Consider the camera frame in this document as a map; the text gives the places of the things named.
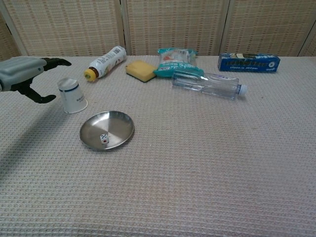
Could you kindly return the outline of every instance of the sponge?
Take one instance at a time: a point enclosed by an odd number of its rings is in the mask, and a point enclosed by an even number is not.
[[[157,68],[144,61],[137,60],[126,66],[126,73],[139,79],[142,82],[148,82],[156,75],[153,73]]]

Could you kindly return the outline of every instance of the white paper cup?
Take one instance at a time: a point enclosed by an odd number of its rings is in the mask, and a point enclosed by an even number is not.
[[[88,106],[88,101],[84,97],[76,79],[64,78],[61,79],[57,85],[65,113],[77,113]]]

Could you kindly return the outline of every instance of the white die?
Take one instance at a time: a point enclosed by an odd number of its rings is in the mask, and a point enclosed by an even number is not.
[[[108,144],[109,143],[109,138],[107,134],[101,134],[100,135],[100,140],[102,144]]]

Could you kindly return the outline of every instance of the blue box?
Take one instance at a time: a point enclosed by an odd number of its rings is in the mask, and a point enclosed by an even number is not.
[[[220,71],[276,72],[280,58],[266,53],[221,53],[218,59]]]

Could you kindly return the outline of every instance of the metal plate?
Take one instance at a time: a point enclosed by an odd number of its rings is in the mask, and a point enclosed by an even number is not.
[[[89,147],[107,150],[126,142],[134,132],[133,120],[119,111],[106,111],[89,118],[80,129],[80,139]],[[102,144],[100,136],[107,134],[108,144]]]

